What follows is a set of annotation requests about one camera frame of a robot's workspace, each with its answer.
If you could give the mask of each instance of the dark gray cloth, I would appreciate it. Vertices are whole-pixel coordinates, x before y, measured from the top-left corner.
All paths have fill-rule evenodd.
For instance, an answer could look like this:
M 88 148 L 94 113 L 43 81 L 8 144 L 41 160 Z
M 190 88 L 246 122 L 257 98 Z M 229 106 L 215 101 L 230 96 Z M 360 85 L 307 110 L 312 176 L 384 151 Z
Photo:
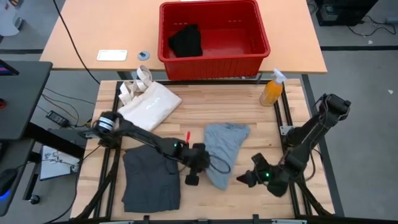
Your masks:
M 125 212 L 161 212 L 180 208 L 180 176 L 177 162 L 153 147 L 140 146 L 123 155 L 127 185 Z
M 205 145 L 210 156 L 214 155 L 228 163 L 231 172 L 222 174 L 214 167 L 206 169 L 206 174 L 217 188 L 226 190 L 228 179 L 232 175 L 235 160 L 243 141 L 249 136 L 250 128 L 244 124 L 209 124 L 205 128 Z M 228 166 L 214 156 L 210 157 L 211 164 L 222 172 L 228 171 Z

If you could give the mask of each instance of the spray bottle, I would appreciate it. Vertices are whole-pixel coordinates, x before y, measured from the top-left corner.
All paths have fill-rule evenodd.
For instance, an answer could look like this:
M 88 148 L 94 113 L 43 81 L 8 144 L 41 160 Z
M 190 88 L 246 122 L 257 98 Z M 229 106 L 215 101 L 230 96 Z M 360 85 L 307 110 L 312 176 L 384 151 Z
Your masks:
M 276 76 L 275 80 L 272 80 L 262 92 L 260 96 L 260 103 L 262 106 L 272 106 L 278 100 L 278 98 L 282 94 L 283 90 L 283 82 L 287 79 L 282 72 L 278 69 L 274 69 L 274 75 Z

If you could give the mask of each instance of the power adapter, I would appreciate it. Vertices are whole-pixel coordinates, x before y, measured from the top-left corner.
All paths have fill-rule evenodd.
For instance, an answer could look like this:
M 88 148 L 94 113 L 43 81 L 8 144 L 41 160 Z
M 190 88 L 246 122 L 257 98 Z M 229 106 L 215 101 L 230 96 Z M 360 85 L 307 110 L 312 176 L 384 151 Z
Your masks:
M 45 117 L 63 128 L 69 126 L 69 120 L 59 115 L 57 112 L 53 110 L 50 111 L 47 115 L 45 115 Z

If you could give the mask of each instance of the fabric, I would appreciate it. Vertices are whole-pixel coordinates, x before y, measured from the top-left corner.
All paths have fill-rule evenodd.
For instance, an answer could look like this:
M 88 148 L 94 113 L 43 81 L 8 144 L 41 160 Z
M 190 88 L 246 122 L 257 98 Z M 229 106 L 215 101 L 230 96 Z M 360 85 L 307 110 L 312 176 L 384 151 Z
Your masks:
M 243 141 L 249 136 L 250 128 L 244 124 L 209 124 L 205 128 L 205 145 L 210 155 L 224 160 L 231 168 L 228 174 L 221 174 L 214 167 L 222 172 L 228 171 L 228 166 L 214 156 L 210 156 L 211 164 L 206 170 L 207 176 L 217 188 L 226 190 L 228 179 L 232 175 L 235 160 Z
M 198 25 L 188 25 L 169 37 L 169 47 L 176 57 L 202 56 L 201 35 Z
M 180 208 L 180 176 L 177 162 L 153 147 L 143 145 L 123 155 L 126 189 L 125 212 L 152 213 Z

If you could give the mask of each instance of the wooden desk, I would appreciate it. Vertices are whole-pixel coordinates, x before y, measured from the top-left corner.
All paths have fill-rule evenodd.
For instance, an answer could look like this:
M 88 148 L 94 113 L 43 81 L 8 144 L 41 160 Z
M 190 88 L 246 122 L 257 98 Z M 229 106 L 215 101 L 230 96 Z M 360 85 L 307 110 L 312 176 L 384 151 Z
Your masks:
M 93 120 L 98 119 L 101 112 L 111 110 L 115 86 L 116 81 L 101 82 Z M 259 96 L 264 85 L 179 85 L 168 86 L 168 88 L 182 98 L 182 104 L 154 130 L 159 136 L 185 139 L 187 131 L 191 131 L 190 142 L 203 142 L 203 128 L 206 124 L 224 122 L 246 123 L 250 126 L 251 133 L 240 149 L 227 191 L 214 187 L 204 173 L 200 174 L 199 186 L 185 185 L 183 182 L 187 169 L 181 173 L 180 209 L 151 213 L 150 219 L 250 219 L 254 213 L 259 214 L 260 218 L 294 217 L 289 191 L 282 198 L 278 198 L 271 195 L 262 185 L 249 189 L 236 180 L 237 176 L 253 168 L 251 156 L 256 153 L 263 153 L 273 164 L 277 163 L 282 156 L 274 108 L 262 107 L 259 104 Z M 294 125 L 300 126 L 310 118 L 300 80 L 288 80 L 286 91 Z M 86 154 L 97 147 L 97 141 L 88 141 Z M 138 145 L 140 143 L 136 140 L 124 138 L 122 149 Z M 77 197 L 72 208 L 72 217 L 77 216 L 84 209 L 96 192 L 103 155 L 104 150 L 100 148 L 84 161 L 78 181 Z M 317 153 L 313 155 L 317 171 L 314 178 L 307 182 L 308 188 L 327 210 L 333 212 L 322 162 Z M 309 162 L 305 176 L 310 175 L 312 168 Z M 121 199 L 125 187 L 125 170 L 123 160 L 120 159 L 112 220 L 142 220 L 145 215 L 143 213 L 123 212 Z M 300 211 L 303 214 L 301 194 L 297 195 Z M 105 193 L 101 215 L 104 215 L 107 196 L 108 194 Z
M 67 0 L 62 15 L 76 47 L 90 70 L 131 71 L 145 65 L 164 70 L 157 58 L 159 6 L 166 0 Z M 271 54 L 260 72 L 326 73 L 325 62 L 305 0 L 260 0 L 261 16 Z M 97 61 L 99 50 L 128 50 L 124 62 Z M 137 59 L 146 50 L 150 59 Z M 79 61 L 58 19 L 40 58 L 54 70 L 79 70 Z

